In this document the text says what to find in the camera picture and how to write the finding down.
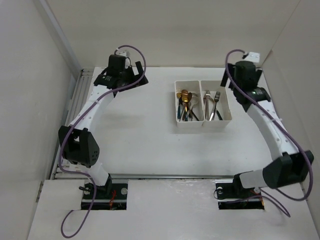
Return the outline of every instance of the fork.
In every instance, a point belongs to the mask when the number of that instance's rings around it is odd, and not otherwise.
[[[220,95],[221,95],[221,92],[220,92],[220,91],[217,91],[217,92],[215,93],[215,96],[214,96],[214,99],[213,99],[213,100],[214,100],[214,107],[212,108],[209,121],[212,121],[212,120],[215,119],[216,110],[217,110],[217,103],[218,103],[219,100],[220,100]]]

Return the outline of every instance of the screw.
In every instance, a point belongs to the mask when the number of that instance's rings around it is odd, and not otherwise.
[[[128,193],[128,189],[126,189],[125,187],[121,189],[122,195],[126,195],[127,193]]]
[[[89,195],[90,194],[90,192],[89,192],[89,188],[85,188],[85,190],[83,191],[83,194],[84,195]]]
[[[216,192],[218,193],[218,194],[223,194],[224,192],[223,192],[223,188],[221,187],[221,186],[218,186],[217,188],[216,188]]]
[[[255,192],[256,194],[260,194],[260,188],[255,187],[255,188],[254,188],[254,192]]]

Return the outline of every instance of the red wire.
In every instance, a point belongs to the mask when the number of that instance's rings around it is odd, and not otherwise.
[[[110,210],[111,210],[111,208],[112,208],[112,205],[114,204],[115,197],[116,197],[116,190],[113,190],[113,192],[112,192],[112,198],[110,199],[110,202],[109,202]]]
[[[255,194],[255,195],[261,195],[261,193],[260,193],[260,194],[259,194],[259,193],[256,193],[256,192],[253,191],[253,190],[250,190],[250,192],[253,193],[253,194]]]

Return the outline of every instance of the cable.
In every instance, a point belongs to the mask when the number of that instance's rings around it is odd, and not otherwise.
[[[62,221],[62,223],[61,223],[60,231],[61,231],[62,236],[63,236],[64,238],[66,238],[66,239],[71,239],[71,238],[73,238],[75,235],[77,235],[77,234],[79,233],[79,231],[80,231],[81,228],[83,227],[83,225],[84,225],[84,223],[85,223],[85,221],[86,221],[86,219],[87,219],[87,217],[88,217],[88,215],[89,215],[89,213],[90,213],[90,211],[91,211],[91,209],[92,209],[92,206],[94,205],[94,201],[95,201],[96,194],[97,194],[97,185],[96,185],[94,179],[93,179],[89,174],[87,174],[87,173],[85,173],[85,172],[69,171],[69,170],[65,170],[65,169],[63,168],[63,166],[62,166],[62,158],[63,158],[62,155],[63,155],[63,151],[64,151],[64,149],[65,149],[67,140],[68,140],[68,138],[70,137],[72,131],[73,131],[73,130],[75,129],[75,127],[77,126],[77,124],[90,112],[90,110],[91,110],[92,108],[94,108],[95,105],[97,105],[98,101],[100,101],[102,98],[104,98],[104,97],[105,97],[106,95],[108,95],[108,94],[111,94],[111,93],[114,93],[114,92],[118,92],[118,91],[120,91],[120,90],[124,90],[124,89],[130,88],[130,87],[136,85],[137,83],[139,83],[139,82],[144,78],[144,76],[145,76],[145,74],[146,74],[146,71],[147,71],[147,64],[146,64],[145,56],[143,55],[143,53],[142,53],[138,48],[136,48],[136,47],[134,47],[134,46],[131,46],[131,45],[121,45],[121,46],[119,46],[119,47],[114,51],[114,54],[116,54],[117,51],[118,51],[119,49],[122,49],[122,48],[131,48],[131,49],[134,49],[134,50],[136,50],[136,51],[141,55],[141,57],[142,57],[142,59],[143,59],[143,65],[144,65],[144,69],[143,69],[142,75],[140,76],[140,78],[139,78],[137,81],[135,81],[135,82],[133,82],[133,83],[131,83],[131,84],[129,84],[129,85],[126,85],[126,86],[118,87],[118,88],[116,88],[116,89],[111,89],[110,91],[107,91],[107,92],[105,92],[104,94],[102,94],[100,97],[98,97],[98,99],[78,118],[78,120],[74,123],[74,125],[71,126],[70,130],[69,130],[69,131],[67,132],[67,134],[65,135],[65,137],[64,137],[64,139],[63,139],[63,142],[62,142],[62,144],[61,144],[61,148],[60,148],[60,152],[59,152],[59,157],[58,157],[58,166],[59,166],[59,168],[61,169],[61,171],[64,172],[64,173],[67,173],[67,174],[80,174],[80,175],[86,176],[88,179],[91,180],[91,182],[92,182],[92,184],[93,184],[93,188],[94,188],[93,197],[92,197],[92,202],[91,202],[91,204],[90,204],[90,206],[89,206],[89,208],[88,208],[88,211],[86,212],[86,214],[85,214],[85,216],[84,216],[84,218],[83,218],[83,221],[82,221],[82,223],[80,224],[80,227],[78,228],[78,230],[77,230],[74,234],[72,234],[72,235],[70,235],[70,236],[67,236],[67,235],[64,233],[64,229],[63,229],[63,228],[64,228],[64,224],[65,224],[66,219],[68,218],[68,216],[69,216],[74,210],[71,210],[71,211],[64,217],[64,219],[63,219],[63,221]]]
[[[110,210],[111,210],[111,208],[112,208],[112,205],[114,204],[114,200],[115,200],[115,197],[116,197],[116,190],[113,190],[112,191],[112,198],[110,199],[110,201],[109,201],[109,205],[110,205]]]
[[[216,192],[217,192],[217,189],[214,190],[214,192],[213,192],[213,197],[214,197],[215,199],[219,200],[219,199],[215,196],[215,193],[216,193]]]
[[[286,209],[286,207],[279,200],[277,200],[275,197],[271,196],[269,193],[267,193],[266,191],[264,191],[262,189],[260,189],[260,191],[263,192],[264,194],[268,195],[268,196],[263,196],[261,194],[258,194],[258,195],[250,196],[250,197],[247,197],[247,198],[238,199],[238,200],[235,200],[235,201],[227,201],[227,203],[228,204],[236,204],[236,203],[241,203],[241,202],[249,200],[249,199],[264,198],[264,199],[269,200],[281,212],[283,212],[288,218],[291,218],[290,212]]]
[[[314,174],[313,174],[313,171],[312,171],[312,167],[311,167],[311,163],[305,153],[305,151],[302,149],[302,147],[297,143],[297,141],[277,122],[275,121],[275,119],[262,107],[260,106],[253,98],[251,98],[249,95],[247,95],[244,91],[242,91],[242,89],[240,87],[237,86],[237,84],[235,83],[234,79],[232,78],[230,72],[229,72],[229,68],[228,68],[228,59],[229,59],[229,56],[232,54],[232,53],[235,53],[235,52],[241,52],[243,54],[245,54],[245,51],[241,50],[241,49],[234,49],[230,52],[228,52],[228,54],[226,55],[225,57],[225,71],[226,71],[226,74],[227,76],[229,77],[231,83],[233,84],[233,86],[239,91],[239,93],[241,93],[246,99],[248,99],[251,103],[253,103],[254,105],[256,105],[270,120],[272,120],[272,122],[277,126],[277,128],[285,135],[287,136],[292,142],[294,145],[296,145],[296,147],[298,148],[299,152],[302,154],[304,160],[305,160],[305,163],[308,167],[308,171],[309,171],[309,178],[310,178],[310,181],[309,181],[309,187],[308,187],[308,190],[306,191],[306,194],[302,197],[302,198],[294,198],[292,196],[289,196],[287,194],[285,194],[284,192],[282,192],[281,190],[279,189],[276,189],[279,193],[281,193],[282,195],[284,195],[285,197],[287,197],[288,199],[291,199],[291,200],[294,200],[294,201],[303,201],[303,200],[306,200],[310,193],[311,193],[311,190],[312,190],[312,187],[313,187],[313,184],[314,184]]]

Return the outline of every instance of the white connector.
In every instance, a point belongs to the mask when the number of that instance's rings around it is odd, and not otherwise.
[[[253,63],[259,63],[260,62],[260,53],[258,52],[246,52],[245,53],[245,58],[243,60],[249,61],[249,62],[253,62]]]
[[[124,57],[127,58],[125,60],[125,68],[127,69],[131,65],[131,61],[129,59],[130,58],[130,52],[128,50],[124,50],[124,51],[121,51],[121,52],[117,53],[117,55],[124,56]]]

